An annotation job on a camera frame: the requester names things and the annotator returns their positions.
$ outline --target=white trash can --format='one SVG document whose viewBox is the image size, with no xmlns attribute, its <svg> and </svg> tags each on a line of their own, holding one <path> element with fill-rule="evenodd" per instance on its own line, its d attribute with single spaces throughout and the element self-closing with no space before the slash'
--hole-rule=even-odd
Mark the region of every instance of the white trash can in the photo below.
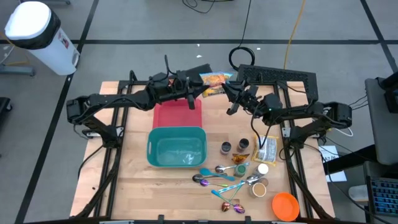
<svg viewBox="0 0 398 224">
<path fill-rule="evenodd" d="M 80 54 L 60 26 L 61 20 L 47 5 L 28 1 L 11 14 L 5 33 L 56 74 L 69 75 L 76 71 Z"/>
</svg>

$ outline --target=yellow cable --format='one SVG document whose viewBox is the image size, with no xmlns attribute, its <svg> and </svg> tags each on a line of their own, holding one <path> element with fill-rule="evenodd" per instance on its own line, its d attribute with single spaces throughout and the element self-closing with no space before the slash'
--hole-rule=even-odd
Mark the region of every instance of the yellow cable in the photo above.
<svg viewBox="0 0 398 224">
<path fill-rule="evenodd" d="M 289 55 L 290 43 L 292 42 L 294 33 L 296 32 L 297 25 L 300 22 L 301 14 L 303 14 L 304 5 L 305 5 L 305 0 L 303 0 L 303 3 L 301 5 L 301 9 L 300 9 L 300 13 L 298 14 L 298 17 L 297 17 L 297 20 L 296 20 L 296 24 L 294 24 L 292 35 L 290 36 L 289 43 L 287 44 L 286 53 L 285 53 L 284 69 L 286 69 L 286 61 L 287 61 L 287 56 Z"/>
<path fill-rule="evenodd" d="M 11 43 L 11 41 L 6 37 L 6 35 L 4 35 L 2 32 L 0 32 L 0 35 L 8 42 L 11 46 L 13 46 L 13 47 L 15 47 L 15 48 L 18 49 L 17 46 L 15 46 L 13 43 Z M 29 58 L 27 57 L 27 55 L 26 55 L 25 52 L 24 52 L 24 55 L 25 55 L 26 61 L 23 61 L 23 62 L 11 62 L 11 63 L 7 63 L 7 64 L 4 64 L 4 65 L 5 65 L 5 66 L 14 66 L 14 65 L 27 65 L 27 64 L 30 64 Z"/>
</svg>

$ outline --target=chip bag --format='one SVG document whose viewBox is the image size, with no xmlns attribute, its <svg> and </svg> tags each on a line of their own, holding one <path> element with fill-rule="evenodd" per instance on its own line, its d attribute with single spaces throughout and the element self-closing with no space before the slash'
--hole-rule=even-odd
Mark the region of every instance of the chip bag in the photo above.
<svg viewBox="0 0 398 224">
<path fill-rule="evenodd" d="M 204 85 L 209 85 L 210 87 L 202 93 L 203 97 L 213 96 L 218 94 L 225 94 L 222 83 L 225 83 L 233 74 L 225 72 L 211 72 L 200 74 Z"/>
<path fill-rule="evenodd" d="M 260 141 L 263 142 L 264 138 L 265 136 L 260 136 Z M 278 137 L 268 136 L 264 146 L 260 149 L 259 139 L 254 135 L 256 145 L 254 146 L 254 153 L 251 160 L 276 166 L 277 139 Z"/>
</svg>

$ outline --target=wooden tabletop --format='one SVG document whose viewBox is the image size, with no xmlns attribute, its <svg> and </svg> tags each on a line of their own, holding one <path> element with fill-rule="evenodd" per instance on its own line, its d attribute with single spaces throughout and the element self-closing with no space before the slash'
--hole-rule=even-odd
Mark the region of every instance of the wooden tabletop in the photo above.
<svg viewBox="0 0 398 224">
<path fill-rule="evenodd" d="M 302 82 L 290 82 L 289 86 L 296 90 L 304 91 Z M 115 94 L 117 82 L 103 82 L 101 94 Z M 144 86 L 133 86 L 133 91 L 141 90 Z M 264 96 L 273 92 L 271 86 L 259 86 L 257 96 Z M 303 93 L 297 93 L 289 89 L 292 106 L 307 104 L 307 97 Z M 208 156 L 202 167 L 214 169 L 216 165 L 233 165 L 232 153 L 236 152 L 236 146 L 241 138 L 250 140 L 249 148 L 245 153 L 252 154 L 254 145 L 254 133 L 250 127 L 251 116 L 242 109 L 236 114 L 228 116 L 227 108 L 231 106 L 226 95 L 199 97 L 202 101 L 203 129 L 207 136 Z M 113 109 L 101 110 L 96 117 L 105 124 L 111 123 Z M 119 112 L 119 124 L 122 112 Z M 127 125 L 123 144 L 123 152 L 118 174 L 118 183 L 115 192 L 112 219 L 133 220 L 156 220 L 158 215 L 165 215 L 166 220 L 244 220 L 245 215 L 250 215 L 252 220 L 277 220 L 271 209 L 273 197 L 279 192 L 289 192 L 289 180 L 285 162 L 277 157 L 277 165 L 269 166 L 269 172 L 265 178 L 268 179 L 267 193 L 263 198 L 252 198 L 249 195 L 249 186 L 244 185 L 234 197 L 236 203 L 240 203 L 245 209 L 244 215 L 238 214 L 233 209 L 222 212 L 223 201 L 211 194 L 212 189 L 217 186 L 202 187 L 192 181 L 192 176 L 199 173 L 199 167 L 190 169 L 166 169 L 151 166 L 146 158 L 147 138 L 152 130 L 152 118 L 154 112 L 140 111 L 130 108 L 127 117 Z M 303 126 L 311 122 L 311 119 L 299 119 L 295 123 Z M 255 119 L 254 127 L 260 134 L 265 134 L 267 126 L 260 119 Z M 278 148 L 282 149 L 280 128 L 278 125 L 271 127 L 270 136 L 276 136 Z M 233 150 L 227 157 L 220 154 L 222 142 L 229 141 Z M 308 139 L 307 144 L 318 147 L 314 139 Z M 102 144 L 100 138 L 88 141 L 85 157 L 90 155 Z M 76 194 L 72 205 L 71 215 L 76 215 L 87 204 L 98 189 L 101 170 L 104 161 L 102 150 L 94 158 L 89 160 L 81 170 L 80 179 L 76 188 Z M 311 147 L 301 150 L 303 166 L 307 178 L 308 189 L 316 198 L 318 203 L 334 216 L 330 194 L 323 171 L 319 152 Z M 248 172 L 243 177 L 249 176 L 259 163 L 251 161 L 251 155 L 246 160 L 251 162 Z M 223 179 L 209 179 L 212 183 L 235 184 Z M 301 214 L 305 217 L 305 207 L 302 193 L 297 187 L 298 200 Z M 229 198 L 233 190 L 224 193 Z M 108 191 L 104 194 L 104 205 L 101 214 L 105 214 Z"/>
</svg>

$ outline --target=concrete floor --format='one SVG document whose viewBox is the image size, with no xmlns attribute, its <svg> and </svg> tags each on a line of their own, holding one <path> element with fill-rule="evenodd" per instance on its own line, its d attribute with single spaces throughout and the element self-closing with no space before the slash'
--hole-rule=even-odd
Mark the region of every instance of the concrete floor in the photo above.
<svg viewBox="0 0 398 224">
<path fill-rule="evenodd" d="M 386 40 L 398 39 L 395 0 L 367 0 Z M 17 1 L 0 2 L 0 27 L 17 6 Z M 49 3 L 62 20 L 69 38 L 79 40 L 93 0 L 72 0 L 72 5 Z M 206 10 L 211 3 L 198 1 Z M 288 39 L 300 1 L 252 0 L 245 39 Z M 88 40 L 170 40 L 240 39 L 248 1 L 215 3 L 208 14 L 186 8 L 180 0 L 127 1 L 99 0 Z M 377 40 L 360 0 L 307 0 L 295 39 L 302 40 Z M 214 71 L 233 72 L 228 53 L 236 44 L 85 44 L 78 71 L 67 99 L 97 93 L 101 82 L 125 80 L 133 69 L 140 80 L 163 72 L 164 54 L 172 70 L 209 63 Z M 286 45 L 247 44 L 255 50 L 256 65 L 282 68 Z M 398 46 L 388 45 L 398 57 Z M 0 223 L 16 219 L 27 185 L 47 134 L 65 77 L 54 74 L 28 54 L 37 75 L 34 78 L 1 75 L 0 96 L 10 97 L 14 110 L 0 132 Z M 24 59 L 15 50 L 9 62 Z M 236 52 L 236 63 L 249 63 L 244 52 Z M 293 45 L 287 68 L 317 74 L 320 101 L 354 102 L 364 96 L 366 78 L 386 77 L 392 69 L 380 44 Z M 337 132 L 328 134 L 336 142 L 358 150 L 373 143 L 367 108 L 353 115 L 354 137 Z M 77 170 L 86 141 L 67 123 L 65 107 L 57 123 L 49 153 L 40 175 L 25 222 L 68 218 L 77 183 Z M 361 167 L 346 171 L 348 181 L 338 185 L 348 190 L 363 184 Z M 342 220 L 364 221 L 364 213 L 344 198 L 332 185 L 330 192 L 336 216 Z"/>
</svg>

